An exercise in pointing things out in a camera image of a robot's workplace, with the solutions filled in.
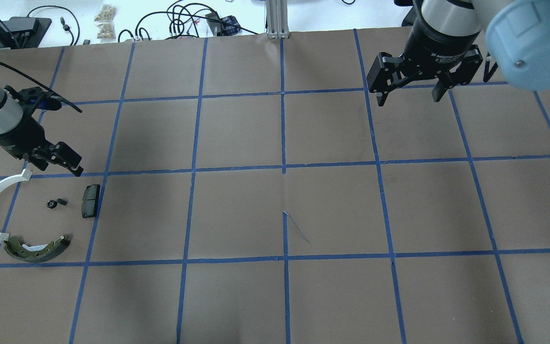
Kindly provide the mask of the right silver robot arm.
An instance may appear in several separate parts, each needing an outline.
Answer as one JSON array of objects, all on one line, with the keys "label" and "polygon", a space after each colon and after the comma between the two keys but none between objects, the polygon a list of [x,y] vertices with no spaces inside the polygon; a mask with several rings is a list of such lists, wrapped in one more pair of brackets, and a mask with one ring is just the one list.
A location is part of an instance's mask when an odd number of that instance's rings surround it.
[{"label": "right silver robot arm", "polygon": [[369,70],[368,90],[378,105],[395,89],[435,80],[435,102],[446,91],[471,83],[482,52],[475,40],[485,33],[489,57],[483,81],[501,70],[507,83],[528,91],[550,89],[550,0],[397,0],[415,20],[404,52],[380,52]]}]

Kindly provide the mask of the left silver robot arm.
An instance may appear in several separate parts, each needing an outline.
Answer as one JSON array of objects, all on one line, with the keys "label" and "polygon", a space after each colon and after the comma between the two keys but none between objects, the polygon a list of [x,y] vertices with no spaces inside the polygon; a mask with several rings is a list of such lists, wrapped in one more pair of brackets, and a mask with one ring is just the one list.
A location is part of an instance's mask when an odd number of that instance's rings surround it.
[{"label": "left silver robot arm", "polygon": [[14,159],[25,161],[44,171],[58,165],[79,177],[83,174],[81,155],[62,141],[46,139],[44,128],[33,117],[37,111],[58,111],[64,105],[78,111],[74,103],[33,77],[0,61],[0,66],[33,82],[35,87],[15,90],[0,86],[0,147]]}]

